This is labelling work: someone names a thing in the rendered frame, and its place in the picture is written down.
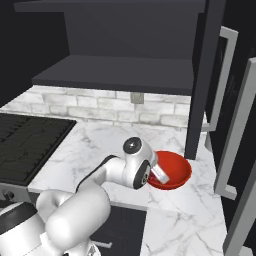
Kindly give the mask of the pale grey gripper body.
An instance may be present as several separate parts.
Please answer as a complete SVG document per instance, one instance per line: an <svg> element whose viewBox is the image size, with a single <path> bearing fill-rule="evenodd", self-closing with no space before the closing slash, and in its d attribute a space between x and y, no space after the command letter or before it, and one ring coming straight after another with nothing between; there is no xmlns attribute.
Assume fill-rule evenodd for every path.
<svg viewBox="0 0 256 256"><path fill-rule="evenodd" d="M164 172L164 170L158 164L154 165L151 168L151 171L160 183L166 184L169 181L169 176Z"/></svg>

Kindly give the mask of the red bowl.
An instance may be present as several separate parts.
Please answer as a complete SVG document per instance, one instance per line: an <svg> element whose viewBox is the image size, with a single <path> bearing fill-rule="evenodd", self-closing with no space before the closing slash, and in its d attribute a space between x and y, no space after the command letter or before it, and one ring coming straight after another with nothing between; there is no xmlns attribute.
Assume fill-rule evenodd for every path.
<svg viewBox="0 0 256 256"><path fill-rule="evenodd" d="M160 190L174 190L183 186L192 175L189 162L181 155L170 151L157 151L158 166L169 177L165 184L161 183L153 173L150 173L148 183Z"/></svg>

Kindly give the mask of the dark cabinet door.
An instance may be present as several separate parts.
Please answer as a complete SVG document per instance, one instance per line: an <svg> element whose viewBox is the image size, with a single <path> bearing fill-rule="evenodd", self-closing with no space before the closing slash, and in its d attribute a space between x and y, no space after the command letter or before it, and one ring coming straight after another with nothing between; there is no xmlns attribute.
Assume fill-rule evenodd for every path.
<svg viewBox="0 0 256 256"><path fill-rule="evenodd" d="M205 0L204 12L198 17L192 55L194 82L184 152L184 157L190 160L196 159L225 5L226 0Z"/></svg>

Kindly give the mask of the dark drawer front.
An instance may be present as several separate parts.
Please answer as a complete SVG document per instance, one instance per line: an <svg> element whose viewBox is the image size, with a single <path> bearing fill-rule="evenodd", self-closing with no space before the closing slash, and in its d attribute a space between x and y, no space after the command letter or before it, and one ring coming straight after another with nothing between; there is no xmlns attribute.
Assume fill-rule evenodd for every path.
<svg viewBox="0 0 256 256"><path fill-rule="evenodd" d="M110 248L99 248L102 256L140 256L145 221L144 210L112 206L109 218L91 239L112 243Z"/></svg>

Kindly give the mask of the black hob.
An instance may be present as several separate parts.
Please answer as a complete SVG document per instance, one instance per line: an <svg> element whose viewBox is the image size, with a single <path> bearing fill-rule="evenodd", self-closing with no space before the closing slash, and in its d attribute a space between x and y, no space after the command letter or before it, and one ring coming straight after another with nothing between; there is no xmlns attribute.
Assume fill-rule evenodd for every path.
<svg viewBox="0 0 256 256"><path fill-rule="evenodd" d="M28 186L76 122L0 113L0 208L33 199ZM7 201L2 192L14 193Z"/></svg>

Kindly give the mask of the dark hob knob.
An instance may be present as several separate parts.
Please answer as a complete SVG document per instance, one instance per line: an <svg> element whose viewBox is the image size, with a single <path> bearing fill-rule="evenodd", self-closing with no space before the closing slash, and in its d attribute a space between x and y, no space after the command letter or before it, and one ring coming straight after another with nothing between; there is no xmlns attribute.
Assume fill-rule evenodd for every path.
<svg viewBox="0 0 256 256"><path fill-rule="evenodd" d="M14 198L14 193L11 191L4 190L2 194L7 201L11 201Z"/></svg>

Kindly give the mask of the black fridge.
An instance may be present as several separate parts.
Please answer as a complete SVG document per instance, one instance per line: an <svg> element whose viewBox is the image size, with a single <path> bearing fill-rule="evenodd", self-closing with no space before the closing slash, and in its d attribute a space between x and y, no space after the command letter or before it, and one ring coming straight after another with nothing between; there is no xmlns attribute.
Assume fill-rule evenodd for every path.
<svg viewBox="0 0 256 256"><path fill-rule="evenodd" d="M217 127L210 133L216 176L247 62L250 58L256 57L256 0L227 0L222 26L237 31L238 37ZM208 121L212 114L226 44L227 40L220 37L206 105ZM231 200L219 195L227 233L249 180L256 180L256 96L228 181L229 185L236 188L236 199ZM256 220L244 245L251 248L253 255L256 256Z"/></svg>

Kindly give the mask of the grey wall outlet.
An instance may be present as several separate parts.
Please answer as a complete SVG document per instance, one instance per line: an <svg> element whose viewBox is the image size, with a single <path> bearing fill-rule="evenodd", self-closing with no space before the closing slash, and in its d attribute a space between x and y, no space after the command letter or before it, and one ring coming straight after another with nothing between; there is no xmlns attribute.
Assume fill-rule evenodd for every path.
<svg viewBox="0 0 256 256"><path fill-rule="evenodd" d="M144 94L138 93L138 92L131 92L130 100L133 104L143 104L144 103Z"/></svg>

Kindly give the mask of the dark open wall cabinet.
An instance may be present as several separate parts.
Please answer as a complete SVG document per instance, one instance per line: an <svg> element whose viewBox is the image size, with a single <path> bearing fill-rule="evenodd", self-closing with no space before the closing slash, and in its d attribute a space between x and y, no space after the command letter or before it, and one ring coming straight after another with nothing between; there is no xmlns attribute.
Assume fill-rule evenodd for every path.
<svg viewBox="0 0 256 256"><path fill-rule="evenodd" d="M69 55L37 85L192 94L198 15L206 0L36 0L17 12L62 13Z"/></svg>

